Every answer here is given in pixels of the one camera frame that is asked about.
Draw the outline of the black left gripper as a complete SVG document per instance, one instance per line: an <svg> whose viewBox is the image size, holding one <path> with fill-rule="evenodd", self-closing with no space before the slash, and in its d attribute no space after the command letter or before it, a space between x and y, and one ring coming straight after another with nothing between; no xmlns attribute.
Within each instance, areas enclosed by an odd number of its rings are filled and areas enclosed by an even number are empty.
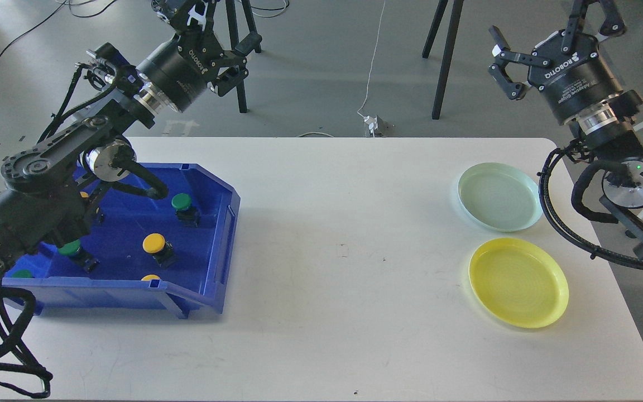
<svg viewBox="0 0 643 402"><path fill-rule="evenodd" d="M247 56L262 41L251 31L232 50L224 51L214 33L217 1L153 1L159 20L175 31L136 69L183 112L208 88L222 97L248 76Z"/></svg>

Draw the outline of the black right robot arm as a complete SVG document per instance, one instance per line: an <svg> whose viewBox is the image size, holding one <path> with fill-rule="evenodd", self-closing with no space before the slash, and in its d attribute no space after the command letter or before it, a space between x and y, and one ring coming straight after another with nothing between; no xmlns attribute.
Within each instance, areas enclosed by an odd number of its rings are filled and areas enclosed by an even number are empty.
<svg viewBox="0 0 643 402"><path fill-rule="evenodd" d="M573 140L551 151L539 172L539 201L544 216L564 239L609 262L643 270L643 145L634 130L643 99L624 90L600 53L599 39L584 33L590 1L575 1L562 30L554 31L531 53L512 51L497 26L490 75L508 99L523 99L529 88L539 90L554 117L569 125ZM574 210L588 221L622 224L639 244L634 255L623 255L586 240L555 211L549 181L566 157L586 162L570 198Z"/></svg>

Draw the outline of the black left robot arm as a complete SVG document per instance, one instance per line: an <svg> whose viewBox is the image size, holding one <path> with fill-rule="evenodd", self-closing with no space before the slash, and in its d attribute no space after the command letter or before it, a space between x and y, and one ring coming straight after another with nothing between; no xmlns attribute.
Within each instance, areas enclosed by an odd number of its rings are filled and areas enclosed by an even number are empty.
<svg viewBox="0 0 643 402"><path fill-rule="evenodd" d="M64 248L90 234L100 201L109 190L164 199L166 184L136 160L124 137L135 122L152 127L164 107L185 111L204 90L220 97L237 90L247 112L243 81L247 57L261 52L252 5L243 1L248 34L239 37L236 2L225 2L232 48L214 32L216 1L153 1L151 8L174 30L134 66L112 45L90 52L80 63L59 111L32 148L3 161L7 188L0 193L0 371L36 376L31 392L1 382L18 394L45 399L52 374L33 356L23 334L34 316L30 290L2 285L5 274L41 243Z"/></svg>

